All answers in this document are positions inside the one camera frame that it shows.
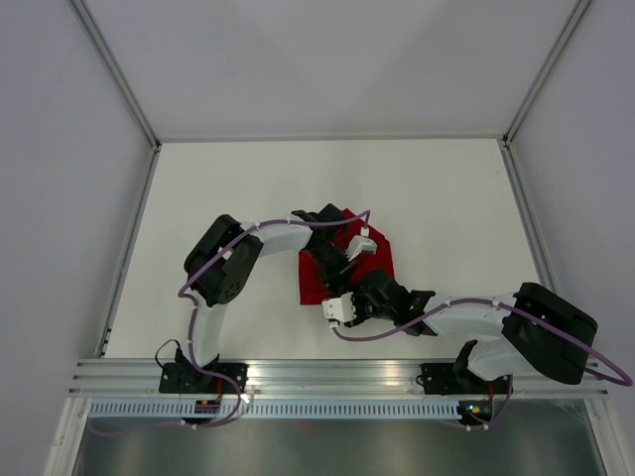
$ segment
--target gray wall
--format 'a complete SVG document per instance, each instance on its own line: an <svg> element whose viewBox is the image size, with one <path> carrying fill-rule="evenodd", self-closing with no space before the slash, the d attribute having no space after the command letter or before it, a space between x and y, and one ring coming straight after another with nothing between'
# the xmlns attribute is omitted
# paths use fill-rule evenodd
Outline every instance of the gray wall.
<svg viewBox="0 0 635 476"><path fill-rule="evenodd" d="M150 149L63 0L0 14L0 473L40 474Z"/></svg>
<svg viewBox="0 0 635 476"><path fill-rule="evenodd" d="M502 134L573 0L86 0L164 140Z"/></svg>
<svg viewBox="0 0 635 476"><path fill-rule="evenodd" d="M565 296L635 374L635 2L595 2L515 149ZM635 447L635 391L611 387Z"/></svg>

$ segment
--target glass panel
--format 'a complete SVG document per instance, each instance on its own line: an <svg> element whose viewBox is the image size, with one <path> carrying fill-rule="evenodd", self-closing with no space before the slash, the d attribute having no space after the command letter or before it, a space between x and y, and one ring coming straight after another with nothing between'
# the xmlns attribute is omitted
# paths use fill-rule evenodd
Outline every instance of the glass panel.
<svg viewBox="0 0 635 476"><path fill-rule="evenodd" d="M100 430L155 419L100 418ZM75 476L603 475L583 402L513 402L488 431L436 420L241 419L217 429L84 434Z"/></svg>

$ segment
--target white table surface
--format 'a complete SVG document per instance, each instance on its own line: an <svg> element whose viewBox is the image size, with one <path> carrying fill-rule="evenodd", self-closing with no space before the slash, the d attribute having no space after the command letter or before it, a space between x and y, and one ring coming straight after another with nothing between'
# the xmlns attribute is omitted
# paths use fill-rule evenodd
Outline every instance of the white table surface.
<svg viewBox="0 0 635 476"><path fill-rule="evenodd" d="M391 242L396 279L409 289L483 296L537 280L493 139L166 144L106 357L147 358L169 338L185 342L183 262L218 215L264 221L328 202L372 210L371 223ZM223 358L453 358L466 340L341 341L320 306L299 305L297 260L285 253L256 264L225 316ZM373 320L343 332L390 328Z"/></svg>

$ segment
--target red fabric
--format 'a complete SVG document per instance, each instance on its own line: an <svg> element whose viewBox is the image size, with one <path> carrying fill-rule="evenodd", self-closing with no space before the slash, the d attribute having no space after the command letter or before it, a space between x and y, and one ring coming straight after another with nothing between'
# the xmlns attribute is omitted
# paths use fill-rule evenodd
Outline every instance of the red fabric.
<svg viewBox="0 0 635 476"><path fill-rule="evenodd" d="M344 210L346 218L355 216L348 208ZM347 225L343 232L333 241L338 250L345 250L348 243L355 235L359 234L363 222L355 221ZM395 277L393 269L393 255L390 251L390 242L372 226L370 227L369 238L377 243L377 252L374 255L359 255L355 259L356 268L353 273L351 282L357 283L361 278L371 270L380 268L384 270L392 278ZM319 266L313 260L309 253L301 251L299 254L299 282L300 282L300 304L315 305L327 298L332 298L332 294L319 278Z"/></svg>

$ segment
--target metal bar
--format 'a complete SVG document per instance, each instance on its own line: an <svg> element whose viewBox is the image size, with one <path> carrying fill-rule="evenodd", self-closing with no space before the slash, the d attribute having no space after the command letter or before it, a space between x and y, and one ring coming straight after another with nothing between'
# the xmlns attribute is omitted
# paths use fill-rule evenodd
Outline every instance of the metal bar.
<svg viewBox="0 0 635 476"><path fill-rule="evenodd" d="M585 404L607 476L635 474L628 441L612 403L589 399Z"/></svg>
<svg viewBox="0 0 635 476"><path fill-rule="evenodd" d="M520 214L520 219L525 229L525 236L527 237L534 266L536 266L538 279L544 287L555 292L558 289L558 283L552 271L547 248L540 233L536 215L531 206L518 163L507 142L501 139L498 141L498 146L501 151L505 170L507 171L509 183L512 187L512 192L514 193L518 213Z"/></svg>
<svg viewBox="0 0 635 476"><path fill-rule="evenodd" d="M403 141L424 139L498 139L501 131L430 134L302 134L224 137L163 137L164 144L216 143L216 142L301 142L301 141Z"/></svg>
<svg viewBox="0 0 635 476"><path fill-rule="evenodd" d="M107 343L112 322L115 318L115 313L117 312L119 300L121 299L123 285L126 281L128 267L130 266L130 260L132 259L132 252L135 247L135 242L137 241L137 235L139 234L139 228L141 227L141 219L143 218L143 212L146 208L146 203L148 202L148 195L150 194L150 187L152 185L152 179L155 176L155 170L157 168L157 162L159 160L160 154L161 146L155 149L152 155L152 159L148 163L148 170L146 172L143 186L139 190L139 194L137 196L137 206L135 207L134 214L130 219L128 230L126 233L126 242L119 257L117 275L112 283L112 286L110 287L110 293L108 295L107 301L108 305L106 307L106 310L104 311L104 315L102 316L103 330L101 332L99 340L97 341L97 346L94 350L93 355L95 356L101 356L105 352L105 345Z"/></svg>
<svg viewBox="0 0 635 476"><path fill-rule="evenodd" d="M425 395L416 382L424 362L450 360L252 360L246 393L261 399L420 401L468 400L482 396ZM72 397L169 399L159 394L161 369L152 359L85 359L77 364ZM514 399L605 398L601 381L585 376L580 385L554 382L538 373L514 376ZM203 399L210 395L192 395Z"/></svg>
<svg viewBox="0 0 635 476"><path fill-rule="evenodd" d="M223 397L213 417L231 413L235 397ZM458 401L325 401L325 400L254 400L243 404L238 415L245 418L302 419L457 419ZM178 417L202 418L196 399L93 399L91 417Z"/></svg>
<svg viewBox="0 0 635 476"><path fill-rule="evenodd" d="M72 12L75 14L79 24L83 27L90 42L95 47L97 54L103 61L104 65L110 77L115 82L117 89L121 93L128 109L130 110L132 117L137 122L143 134L146 136L146 139L153 147L153 149L157 149L160 145L159 139L157 139L157 135L154 133L148 118L143 112L139 101L135 97L130 84L126 80L121 67L117 63L114 54L108 47L106 40L99 30L97 23L95 22L92 13L88 9L88 6L84 3L83 0L67 0L68 5L70 6Z"/></svg>
<svg viewBox="0 0 635 476"><path fill-rule="evenodd" d="M570 43L573 34L577 31L577 28L588 12L588 9L593 4L593 1L594 0L577 0L577 2L575 2L575 5L571 10L569 17L565 22L565 25L561 29L558 37L556 38L556 41L549 50L547 57L543 61L543 64L538 71L538 74L534 78L534 81L527 91L527 94L525 94L525 97L523 98L523 101L518 108L514 119L512 119L512 122L509 125L507 132L505 133L506 144L510 144L518 134L518 131L523 125L527 114L536 102L536 99L543 90L543 87L545 87L545 84L547 83L551 74L556 69L556 66L559 63L563 52L565 51L567 45Z"/></svg>
<svg viewBox="0 0 635 476"><path fill-rule="evenodd" d="M46 476L73 474L75 458L79 451L89 409L90 399L66 399L58 432L43 474Z"/></svg>

